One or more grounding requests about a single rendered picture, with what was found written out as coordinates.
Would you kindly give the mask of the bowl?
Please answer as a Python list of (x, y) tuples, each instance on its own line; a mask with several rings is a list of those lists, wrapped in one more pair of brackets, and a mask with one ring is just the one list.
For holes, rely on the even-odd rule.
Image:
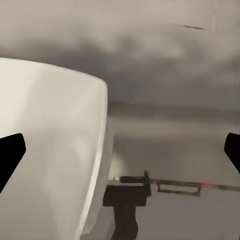
[(108, 85), (95, 75), (0, 57), (0, 139), (26, 152), (0, 193), (0, 240), (80, 240), (97, 184)]

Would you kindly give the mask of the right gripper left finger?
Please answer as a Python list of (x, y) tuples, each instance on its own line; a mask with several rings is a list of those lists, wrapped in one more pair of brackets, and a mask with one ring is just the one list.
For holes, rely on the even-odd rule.
[(26, 153), (22, 133), (0, 138), (0, 193)]

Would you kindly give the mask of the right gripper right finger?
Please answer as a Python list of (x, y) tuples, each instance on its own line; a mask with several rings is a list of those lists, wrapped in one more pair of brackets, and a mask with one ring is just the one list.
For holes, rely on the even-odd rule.
[(227, 135), (224, 151), (240, 173), (240, 135), (229, 133)]

